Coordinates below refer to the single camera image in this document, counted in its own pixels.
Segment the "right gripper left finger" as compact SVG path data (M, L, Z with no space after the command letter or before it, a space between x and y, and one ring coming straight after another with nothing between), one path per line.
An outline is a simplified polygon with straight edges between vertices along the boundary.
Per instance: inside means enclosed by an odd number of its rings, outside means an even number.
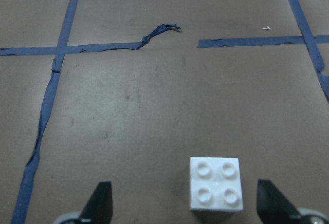
M113 217L112 184L99 182L79 216L80 223L111 223Z

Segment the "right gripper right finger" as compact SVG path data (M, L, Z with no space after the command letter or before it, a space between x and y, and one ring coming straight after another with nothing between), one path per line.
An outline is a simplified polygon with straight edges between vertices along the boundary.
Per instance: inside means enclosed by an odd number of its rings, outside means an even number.
M257 185L257 214L264 224L299 223L301 213L270 181L259 179Z

